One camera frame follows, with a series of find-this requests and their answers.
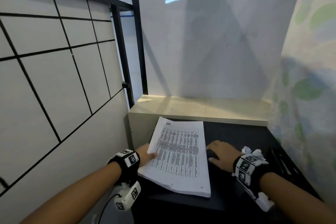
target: person's left hand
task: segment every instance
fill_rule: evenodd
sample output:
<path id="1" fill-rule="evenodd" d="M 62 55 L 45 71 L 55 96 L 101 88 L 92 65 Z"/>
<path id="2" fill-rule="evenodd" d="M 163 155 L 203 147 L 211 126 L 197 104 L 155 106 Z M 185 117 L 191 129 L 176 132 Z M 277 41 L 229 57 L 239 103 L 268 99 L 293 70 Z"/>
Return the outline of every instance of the person's left hand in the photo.
<path id="1" fill-rule="evenodd" d="M 140 156 L 140 166 L 142 167 L 146 165 L 149 161 L 151 161 L 153 158 L 156 158 L 158 154 L 156 152 L 154 153 L 147 153 L 149 147 L 149 143 L 144 144 L 143 146 L 140 146 L 136 149 L 136 152 Z"/>

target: paper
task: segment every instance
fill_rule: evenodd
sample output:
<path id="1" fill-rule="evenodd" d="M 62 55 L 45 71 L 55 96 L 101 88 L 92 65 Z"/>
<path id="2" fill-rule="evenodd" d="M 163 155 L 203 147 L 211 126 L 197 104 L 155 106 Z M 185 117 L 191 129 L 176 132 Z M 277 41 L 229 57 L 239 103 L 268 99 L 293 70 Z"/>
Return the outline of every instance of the paper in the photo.
<path id="1" fill-rule="evenodd" d="M 160 117 L 148 153 L 157 158 L 138 174 L 171 191 L 210 197 L 210 181 L 202 121 L 171 121 Z"/>

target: printed document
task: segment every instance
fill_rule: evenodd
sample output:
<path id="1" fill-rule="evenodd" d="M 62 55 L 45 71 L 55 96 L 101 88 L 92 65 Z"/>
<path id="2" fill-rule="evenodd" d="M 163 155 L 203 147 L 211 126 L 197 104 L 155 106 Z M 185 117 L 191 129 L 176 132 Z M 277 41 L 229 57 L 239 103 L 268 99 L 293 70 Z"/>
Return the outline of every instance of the printed document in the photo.
<path id="1" fill-rule="evenodd" d="M 210 197 L 210 181 L 202 121 L 160 117 L 148 153 L 158 156 L 138 174 L 174 192 Z"/>

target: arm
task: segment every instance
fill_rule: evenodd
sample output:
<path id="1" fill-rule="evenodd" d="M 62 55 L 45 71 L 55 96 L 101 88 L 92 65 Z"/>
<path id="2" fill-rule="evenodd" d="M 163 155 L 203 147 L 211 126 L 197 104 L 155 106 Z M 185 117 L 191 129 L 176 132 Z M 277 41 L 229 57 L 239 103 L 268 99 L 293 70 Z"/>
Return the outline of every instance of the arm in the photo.
<path id="1" fill-rule="evenodd" d="M 140 166 L 156 157 L 155 153 L 147 154 L 148 146 L 149 144 L 145 144 L 136 150 L 140 156 Z M 31 213 L 21 224 L 78 223 L 116 183 L 120 175 L 119 164 L 112 162 L 62 190 Z"/>
<path id="2" fill-rule="evenodd" d="M 221 170 L 233 173 L 233 162 L 241 154 L 232 145 L 214 141 L 207 146 L 219 159 L 209 161 Z M 264 174 L 260 188 L 294 223 L 336 223 L 336 215 L 322 201 L 275 173 Z"/>

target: person's right hand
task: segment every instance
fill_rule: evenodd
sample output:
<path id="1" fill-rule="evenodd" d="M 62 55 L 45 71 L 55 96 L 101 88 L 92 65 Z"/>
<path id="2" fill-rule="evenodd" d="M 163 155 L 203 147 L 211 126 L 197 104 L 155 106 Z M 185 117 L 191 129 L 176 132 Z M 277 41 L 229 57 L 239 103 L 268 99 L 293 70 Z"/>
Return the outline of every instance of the person's right hand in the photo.
<path id="1" fill-rule="evenodd" d="M 221 141 L 213 141 L 210 143 L 207 150 L 212 150 L 219 159 L 209 158 L 209 162 L 213 163 L 215 166 L 218 166 L 221 170 L 233 173 L 233 162 L 238 158 L 242 153 L 236 148 L 234 148 L 231 144 L 221 142 Z"/>

